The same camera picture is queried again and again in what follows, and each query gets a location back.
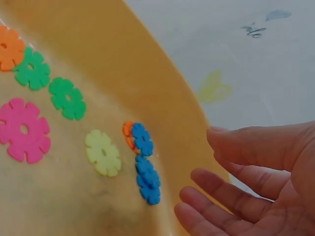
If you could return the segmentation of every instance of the light yellow flower toy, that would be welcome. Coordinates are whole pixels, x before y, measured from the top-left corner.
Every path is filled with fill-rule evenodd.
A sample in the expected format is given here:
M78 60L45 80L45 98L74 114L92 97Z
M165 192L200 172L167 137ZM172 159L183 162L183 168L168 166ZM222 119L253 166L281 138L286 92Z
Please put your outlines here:
M95 164L95 169L103 176L113 177L118 174L122 163L119 151L111 144L110 137L99 130L92 130L85 138L87 158Z

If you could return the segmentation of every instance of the finger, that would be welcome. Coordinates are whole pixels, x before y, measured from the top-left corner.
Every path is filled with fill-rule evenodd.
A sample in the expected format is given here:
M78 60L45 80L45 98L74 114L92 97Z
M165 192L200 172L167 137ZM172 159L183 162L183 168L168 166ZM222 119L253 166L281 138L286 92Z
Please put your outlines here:
M178 221L191 236L229 236L186 203L177 204L174 211Z
M254 197L206 169L193 170L191 179L232 213L249 222L258 222L272 206L271 201Z
M240 165L292 171L303 149L315 138L315 123L276 127L250 127L207 132L208 142L221 158Z
M193 187L183 188L180 192L180 198L228 235L238 235L252 227L252 223L228 213Z
M290 180L290 173L287 171L275 171L257 166L242 166L222 159L218 160L218 162L255 193L274 201L278 198L285 184Z

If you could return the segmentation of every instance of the palm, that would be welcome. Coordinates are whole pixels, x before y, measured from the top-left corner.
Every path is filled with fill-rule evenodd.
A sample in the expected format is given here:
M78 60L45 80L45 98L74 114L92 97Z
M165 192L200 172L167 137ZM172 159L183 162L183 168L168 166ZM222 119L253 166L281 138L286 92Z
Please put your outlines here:
M270 229L266 235L307 236L314 234L314 221L306 214L306 207L290 180L281 190L278 199L254 225L253 232L244 232L244 235L259 235L258 233L264 225L268 225Z
M183 203L175 213L192 236L310 236L315 235L315 222L306 213L287 172L268 172L266 168L221 163L256 193L272 199L256 198L215 174L197 169L191 178L209 195L234 215L212 203L192 187L185 187Z

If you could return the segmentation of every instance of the flower toy hole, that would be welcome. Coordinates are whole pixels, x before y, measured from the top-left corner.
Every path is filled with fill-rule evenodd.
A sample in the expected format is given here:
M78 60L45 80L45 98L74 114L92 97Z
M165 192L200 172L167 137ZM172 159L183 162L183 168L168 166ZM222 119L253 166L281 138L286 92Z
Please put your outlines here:
M21 64L13 68L16 81L22 85L29 85L31 90L40 90L50 82L50 67L44 63L44 57L33 49L25 49L25 57Z
M92 130L85 138L87 159L103 176L113 177L121 169L119 151L111 139L99 130Z
M68 100L68 101L71 101L72 99L71 99L71 97L67 94L66 96L66 99Z
M34 66L32 66L31 64L28 64L28 68L29 70L34 70Z
M23 134L28 134L29 133L29 129L28 129L28 127L25 124L21 124L20 129L21 129L21 132Z
M62 109L62 115L67 119L81 120L86 112L86 103L78 88L62 77L55 78L49 85L51 101L57 110Z
M25 44L14 29L0 26L0 70L9 71L22 63Z
M0 46L3 47L4 49L7 48L7 45L5 43L1 43Z
M45 118L38 118L40 110L33 103L24 103L22 98L13 98L0 108L0 142L10 142L7 151L17 161L36 163L51 146L46 135L50 128Z

